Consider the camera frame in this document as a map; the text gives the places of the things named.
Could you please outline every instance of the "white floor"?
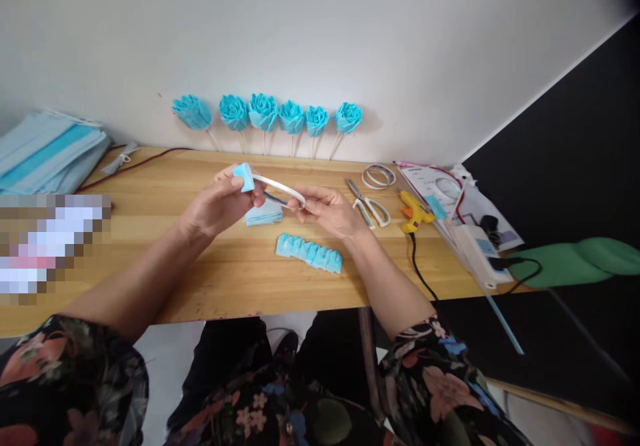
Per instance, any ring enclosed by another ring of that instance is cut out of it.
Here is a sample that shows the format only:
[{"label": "white floor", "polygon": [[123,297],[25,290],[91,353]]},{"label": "white floor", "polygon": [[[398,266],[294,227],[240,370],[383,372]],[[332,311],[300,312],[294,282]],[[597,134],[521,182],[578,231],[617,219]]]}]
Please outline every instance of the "white floor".
[{"label": "white floor", "polygon": [[[316,312],[263,316],[272,350],[287,333],[272,328],[286,328],[304,337]],[[143,424],[144,444],[160,445],[165,440],[165,424],[181,398],[181,387],[187,376],[193,348],[200,339],[204,322],[151,326],[135,347],[145,358],[149,372],[149,403]],[[377,349],[380,360],[386,351]],[[489,386],[493,398],[505,410],[505,392]],[[554,409],[508,396],[509,415],[534,445],[594,445],[586,424]]]}]

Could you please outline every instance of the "black power cord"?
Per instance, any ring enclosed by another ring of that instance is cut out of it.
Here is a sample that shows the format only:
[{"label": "black power cord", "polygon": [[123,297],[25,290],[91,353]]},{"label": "black power cord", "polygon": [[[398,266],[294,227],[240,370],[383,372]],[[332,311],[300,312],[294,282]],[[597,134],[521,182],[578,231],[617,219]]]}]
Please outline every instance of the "black power cord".
[{"label": "black power cord", "polygon": [[506,269],[509,266],[512,266],[514,264],[520,264],[520,263],[526,263],[526,262],[530,262],[530,263],[536,263],[538,265],[538,268],[532,272],[529,276],[526,276],[524,278],[522,278],[520,281],[518,281],[514,287],[512,287],[510,290],[508,290],[506,293],[503,294],[510,294],[512,292],[514,292],[516,289],[518,289],[523,283],[526,283],[528,280],[535,278],[536,276],[538,276],[538,274],[542,273],[542,264],[540,264],[540,261],[538,261],[537,259],[532,259],[532,258],[520,258],[520,257],[516,257],[516,258],[489,258],[489,263],[491,264],[491,266],[497,270],[502,270],[502,269]]},{"label": "black power cord", "polygon": [[411,242],[413,243],[413,252],[411,254],[411,260],[413,262],[413,268],[415,269],[415,272],[418,275],[418,278],[420,278],[420,281],[422,281],[422,284],[424,284],[424,286],[429,290],[429,292],[431,293],[433,298],[436,300],[436,302],[438,302],[438,301],[440,301],[440,299],[438,298],[437,294],[435,294],[433,292],[433,290],[429,287],[429,285],[427,284],[425,279],[422,277],[422,274],[420,274],[420,270],[418,269],[418,265],[415,263],[415,234],[414,233],[409,233],[409,236],[411,236]]}]

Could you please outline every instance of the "blue paper rose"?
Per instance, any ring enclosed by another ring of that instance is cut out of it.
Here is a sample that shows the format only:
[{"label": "blue paper rose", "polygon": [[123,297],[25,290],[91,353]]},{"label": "blue paper rose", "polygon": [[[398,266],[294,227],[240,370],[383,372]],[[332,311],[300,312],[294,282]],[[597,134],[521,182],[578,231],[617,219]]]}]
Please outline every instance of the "blue paper rose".
[{"label": "blue paper rose", "polygon": [[262,93],[258,96],[251,95],[249,118],[254,127],[270,133],[275,128],[276,116],[278,116],[278,105],[273,96],[266,97]]},{"label": "blue paper rose", "polygon": [[362,110],[354,103],[342,103],[333,118],[338,133],[349,134],[362,121]]},{"label": "blue paper rose", "polygon": [[206,129],[213,120],[207,105],[194,95],[174,99],[172,109],[189,129]]},{"label": "blue paper rose", "polygon": [[280,105],[278,111],[280,129],[288,134],[300,134],[305,127],[305,114],[302,108],[292,101]]},{"label": "blue paper rose", "polygon": [[325,126],[329,120],[329,115],[322,107],[309,106],[307,111],[307,131],[309,136],[317,137],[325,130]]},{"label": "blue paper rose", "polygon": [[232,131],[242,131],[249,126],[249,110],[238,96],[222,96],[220,100],[220,118]]}]

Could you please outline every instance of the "floral blouse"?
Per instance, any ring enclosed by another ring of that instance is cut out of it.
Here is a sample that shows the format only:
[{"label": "floral blouse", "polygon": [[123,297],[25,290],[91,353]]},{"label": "floral blouse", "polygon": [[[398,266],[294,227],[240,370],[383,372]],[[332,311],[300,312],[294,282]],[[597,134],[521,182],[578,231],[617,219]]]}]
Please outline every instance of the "floral blouse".
[{"label": "floral blouse", "polygon": [[[491,398],[467,346],[429,318],[382,360],[393,434],[362,406],[305,385],[276,358],[212,391],[170,445],[529,444]],[[138,445],[149,378],[108,327],[52,316],[0,357],[0,445]]]}]

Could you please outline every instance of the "floral sleeve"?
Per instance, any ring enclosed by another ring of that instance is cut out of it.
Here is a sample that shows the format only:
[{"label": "floral sleeve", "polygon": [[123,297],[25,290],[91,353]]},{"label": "floral sleeve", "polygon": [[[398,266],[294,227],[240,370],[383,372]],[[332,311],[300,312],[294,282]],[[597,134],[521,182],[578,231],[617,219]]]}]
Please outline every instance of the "floral sleeve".
[{"label": "floral sleeve", "polygon": [[389,420],[408,444],[529,444],[437,315],[398,335],[381,373]]},{"label": "floral sleeve", "polygon": [[0,444],[140,444],[148,384],[118,333],[52,316],[0,356]]}]

